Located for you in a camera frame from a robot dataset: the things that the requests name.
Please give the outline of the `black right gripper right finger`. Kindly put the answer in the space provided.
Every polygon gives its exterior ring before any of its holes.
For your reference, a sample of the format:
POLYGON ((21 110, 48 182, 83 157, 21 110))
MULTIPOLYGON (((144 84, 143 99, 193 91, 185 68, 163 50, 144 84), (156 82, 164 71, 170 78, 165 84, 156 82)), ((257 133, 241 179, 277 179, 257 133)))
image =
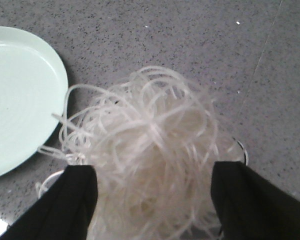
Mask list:
POLYGON ((300 240, 300 201, 243 163, 216 162, 210 194, 227 240, 300 240))

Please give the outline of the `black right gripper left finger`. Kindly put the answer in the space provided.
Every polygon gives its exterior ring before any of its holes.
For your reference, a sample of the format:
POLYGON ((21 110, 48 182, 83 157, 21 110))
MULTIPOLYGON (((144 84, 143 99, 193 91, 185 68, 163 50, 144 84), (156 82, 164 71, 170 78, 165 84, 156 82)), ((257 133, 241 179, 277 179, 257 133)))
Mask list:
POLYGON ((84 240, 98 199, 90 165, 72 165, 5 233, 1 240, 84 240))

